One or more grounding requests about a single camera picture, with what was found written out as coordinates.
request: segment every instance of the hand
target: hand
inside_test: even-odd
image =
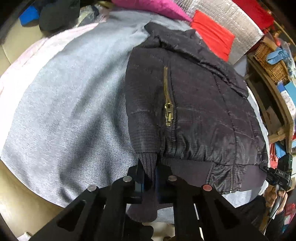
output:
[[[284,210],[288,198],[287,193],[283,190],[279,191],[278,194],[280,197],[283,198],[283,201],[281,201],[281,205],[279,206],[279,209],[277,210],[276,214],[279,214]],[[274,186],[269,185],[264,192],[264,197],[266,200],[266,207],[273,207],[274,202],[277,198],[276,188]]]

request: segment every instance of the red rivet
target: red rivet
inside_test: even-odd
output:
[[[203,188],[203,190],[205,190],[205,191],[207,191],[207,192],[209,192],[209,191],[212,190],[212,186],[209,185],[209,184],[203,185],[202,188]]]

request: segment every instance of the silver rivet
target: silver rivet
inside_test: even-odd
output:
[[[168,180],[171,181],[171,182],[175,182],[177,180],[177,177],[174,176],[174,175],[171,175],[168,177]]]
[[[132,180],[132,177],[131,176],[125,176],[123,178],[123,181],[126,182],[126,183],[129,183],[131,180]]]
[[[91,184],[87,187],[87,190],[89,190],[90,192],[93,192],[96,190],[96,184]]]

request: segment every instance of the wicker basket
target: wicker basket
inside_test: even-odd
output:
[[[259,62],[275,84],[282,80],[285,85],[290,81],[285,63],[282,60],[276,64],[269,64],[266,61],[267,55],[273,51],[272,47],[264,41],[261,41],[261,44],[255,51],[254,58]]]

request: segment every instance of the red fabric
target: red fabric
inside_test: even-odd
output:
[[[263,30],[274,23],[274,18],[256,0],[232,0]]]
[[[277,168],[277,163],[279,159],[276,156],[276,147],[274,143],[269,145],[269,156],[270,156],[270,167],[272,167],[273,169]]]
[[[201,35],[209,49],[221,59],[228,61],[234,35],[209,16],[195,11],[191,27]]]

